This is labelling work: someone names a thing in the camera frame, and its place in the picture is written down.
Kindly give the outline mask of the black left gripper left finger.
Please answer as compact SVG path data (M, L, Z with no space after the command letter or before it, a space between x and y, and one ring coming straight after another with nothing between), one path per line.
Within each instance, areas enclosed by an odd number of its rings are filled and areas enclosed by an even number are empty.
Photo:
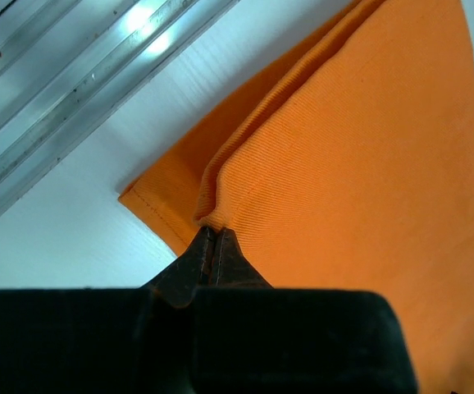
M190 393L189 303L207 282L204 227L132 288L0 290L0 393Z

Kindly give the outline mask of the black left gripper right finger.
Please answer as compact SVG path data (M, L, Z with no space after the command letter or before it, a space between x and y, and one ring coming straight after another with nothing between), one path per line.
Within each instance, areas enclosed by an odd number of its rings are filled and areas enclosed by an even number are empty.
M398 318L370 291L274 289L236 235L204 227L191 303L198 393L415 393Z

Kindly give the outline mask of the orange trousers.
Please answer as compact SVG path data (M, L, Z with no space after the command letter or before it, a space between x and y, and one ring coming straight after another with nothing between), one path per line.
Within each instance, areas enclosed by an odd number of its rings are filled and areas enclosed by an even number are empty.
M382 294L424 393L474 393L474 57L459 1L356 1L121 194L177 254L229 227L275 286Z

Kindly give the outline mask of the aluminium table frame rail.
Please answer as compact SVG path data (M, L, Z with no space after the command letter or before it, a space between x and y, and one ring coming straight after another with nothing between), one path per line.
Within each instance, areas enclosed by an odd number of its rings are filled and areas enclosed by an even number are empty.
M0 216L231 1L13 1L0 12Z

